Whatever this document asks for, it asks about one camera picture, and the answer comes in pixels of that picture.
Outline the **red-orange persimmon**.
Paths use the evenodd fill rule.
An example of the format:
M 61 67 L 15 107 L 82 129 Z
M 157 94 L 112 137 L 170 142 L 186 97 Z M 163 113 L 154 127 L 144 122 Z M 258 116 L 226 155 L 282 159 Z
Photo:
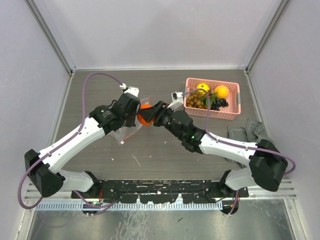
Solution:
M 149 126 L 153 123 L 154 118 L 149 120 L 150 118 L 150 111 L 149 109 L 152 110 L 152 105 L 151 104 L 143 104 L 140 107 L 140 110 L 138 111 L 137 114 L 137 120 L 139 121 L 140 124 L 142 124 L 143 126 Z

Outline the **clear zip bag orange zipper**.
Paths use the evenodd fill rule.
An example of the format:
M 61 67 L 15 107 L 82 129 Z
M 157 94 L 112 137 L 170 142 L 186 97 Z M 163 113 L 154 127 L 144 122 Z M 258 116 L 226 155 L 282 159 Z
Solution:
M 123 145 L 125 141 L 135 135 L 143 127 L 143 124 L 141 124 L 138 120 L 137 114 L 134 118 L 134 124 L 135 126 L 123 126 L 116 131 L 111 131 L 108 136 L 114 138 L 120 145 Z

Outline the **pink plastic basket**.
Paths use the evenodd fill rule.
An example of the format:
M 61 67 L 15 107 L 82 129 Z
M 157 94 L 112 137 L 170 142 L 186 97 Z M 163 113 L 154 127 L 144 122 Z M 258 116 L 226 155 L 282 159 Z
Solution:
M 184 97 L 189 115 L 234 120 L 242 112 L 238 83 L 189 77 L 185 91 L 193 91 Z

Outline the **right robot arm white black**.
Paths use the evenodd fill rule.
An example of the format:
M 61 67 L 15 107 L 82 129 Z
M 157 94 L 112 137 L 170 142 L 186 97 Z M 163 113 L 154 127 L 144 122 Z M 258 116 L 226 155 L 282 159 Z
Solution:
M 216 155 L 244 165 L 243 169 L 224 173 L 219 182 L 223 196 L 231 197 L 237 190 L 251 186 L 270 192 L 279 189 L 288 161 L 271 141 L 243 142 L 214 135 L 195 126 L 184 110 L 174 111 L 162 101 L 141 108 L 138 116 L 155 127 L 167 129 L 191 153 Z

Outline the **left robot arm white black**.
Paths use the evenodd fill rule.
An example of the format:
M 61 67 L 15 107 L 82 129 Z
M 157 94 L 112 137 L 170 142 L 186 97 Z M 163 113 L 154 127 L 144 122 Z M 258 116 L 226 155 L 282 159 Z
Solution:
M 51 197 L 58 191 L 79 191 L 95 198 L 102 189 L 101 182 L 90 172 L 63 170 L 63 166 L 94 141 L 111 136 L 123 144 L 141 127 L 136 121 L 140 106 L 139 90 L 131 87 L 112 106 L 96 107 L 79 127 L 49 147 L 25 155 L 25 167 L 35 167 L 28 174 L 40 195 Z

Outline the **brown longan bunch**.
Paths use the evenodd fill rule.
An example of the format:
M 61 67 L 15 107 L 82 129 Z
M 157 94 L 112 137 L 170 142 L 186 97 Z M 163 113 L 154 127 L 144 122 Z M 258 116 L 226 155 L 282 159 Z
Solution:
M 208 91 L 205 88 L 198 88 L 196 91 L 194 90 L 186 97 L 186 106 L 188 108 L 196 108 L 196 109 L 204 109 L 207 110 L 207 93 Z

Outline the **yellow lemon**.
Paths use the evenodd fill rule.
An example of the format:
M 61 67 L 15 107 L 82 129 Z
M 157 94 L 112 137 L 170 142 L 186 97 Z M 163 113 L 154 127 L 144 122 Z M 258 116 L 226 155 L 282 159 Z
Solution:
M 209 92 L 210 91 L 210 87 L 206 83 L 198 84 L 196 89 L 200 94 L 205 94 L 205 92 Z

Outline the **dark grapes with leaves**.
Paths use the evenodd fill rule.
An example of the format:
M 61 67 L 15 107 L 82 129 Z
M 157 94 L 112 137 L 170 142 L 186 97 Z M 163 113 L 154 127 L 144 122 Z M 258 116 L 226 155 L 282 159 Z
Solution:
M 220 108 L 226 108 L 229 106 L 229 103 L 225 98 L 222 98 L 222 99 L 217 98 L 217 96 L 211 91 L 208 92 L 208 96 L 209 96 L 209 100 L 207 99 L 206 94 L 202 94 L 199 98 L 201 105 L 204 109 L 220 111 Z

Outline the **orange fruit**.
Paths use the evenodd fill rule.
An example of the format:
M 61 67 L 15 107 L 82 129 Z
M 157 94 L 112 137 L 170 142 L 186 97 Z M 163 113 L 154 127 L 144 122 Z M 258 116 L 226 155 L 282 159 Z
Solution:
M 217 98 L 219 99 L 225 99 L 229 95 L 229 89 L 225 85 L 219 85 L 214 89 L 214 94 L 216 95 Z

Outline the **grey cloth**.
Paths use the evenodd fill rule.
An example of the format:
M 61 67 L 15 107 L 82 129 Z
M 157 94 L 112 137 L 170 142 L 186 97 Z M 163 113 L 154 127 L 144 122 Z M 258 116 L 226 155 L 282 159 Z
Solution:
M 268 136 L 264 123 L 253 118 L 247 119 L 245 127 L 228 125 L 227 137 L 240 142 L 259 143 L 261 140 L 268 140 L 274 144 Z

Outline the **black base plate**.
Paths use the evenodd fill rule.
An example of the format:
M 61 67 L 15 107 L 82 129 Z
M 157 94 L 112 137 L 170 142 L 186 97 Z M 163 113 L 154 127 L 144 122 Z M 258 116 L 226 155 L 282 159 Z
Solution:
M 227 198 L 247 198 L 246 187 L 233 190 L 214 180 L 94 180 L 89 185 L 77 185 L 71 197 L 86 200 L 99 199 L 103 203 L 211 204 Z

